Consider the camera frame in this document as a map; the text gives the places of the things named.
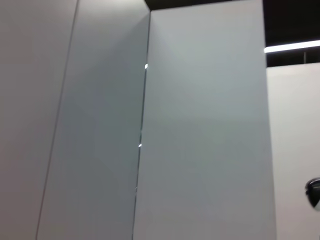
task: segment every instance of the security camera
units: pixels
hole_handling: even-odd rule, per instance
[[[305,194],[311,206],[316,211],[320,211],[320,177],[308,181],[305,186]]]

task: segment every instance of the white wall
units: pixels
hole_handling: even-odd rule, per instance
[[[131,240],[149,9],[81,0],[38,240]]]
[[[153,11],[134,240],[275,240],[262,2]]]
[[[34,240],[76,0],[0,1],[0,239]]]
[[[277,240],[317,240],[320,213],[305,195],[320,176],[320,63],[267,69]]]

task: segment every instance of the ceiling light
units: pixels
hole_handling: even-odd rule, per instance
[[[264,49],[264,52],[267,54],[267,53],[274,53],[274,52],[295,50],[295,49],[306,49],[306,48],[319,47],[319,46],[320,46],[320,40],[306,41],[306,42],[299,42],[299,43],[279,45],[279,46],[268,46]]]

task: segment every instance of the white panel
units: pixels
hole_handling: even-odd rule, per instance
[[[151,13],[134,240],[275,240],[262,3]]]
[[[80,1],[38,240],[131,240],[149,17]]]
[[[268,68],[278,240],[317,240],[320,214],[305,195],[320,176],[320,63]]]
[[[76,0],[0,1],[0,239],[34,240]]]

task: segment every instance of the ceiling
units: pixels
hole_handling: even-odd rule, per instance
[[[226,0],[145,1],[158,10]],[[266,46],[320,40],[320,0],[263,0],[263,6]]]

